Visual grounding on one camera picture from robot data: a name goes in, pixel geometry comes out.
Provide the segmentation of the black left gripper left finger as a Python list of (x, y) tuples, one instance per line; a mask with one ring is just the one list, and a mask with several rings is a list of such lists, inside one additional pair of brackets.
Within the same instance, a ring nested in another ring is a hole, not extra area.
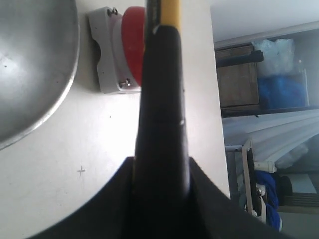
[(131, 239), (133, 157), (81, 208), (31, 239)]

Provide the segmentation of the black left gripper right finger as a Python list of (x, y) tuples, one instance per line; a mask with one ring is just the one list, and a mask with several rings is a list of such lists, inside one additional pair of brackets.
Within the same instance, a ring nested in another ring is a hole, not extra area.
[(214, 185), (193, 158), (189, 159), (190, 203), (199, 239), (291, 239), (292, 236), (248, 214)]

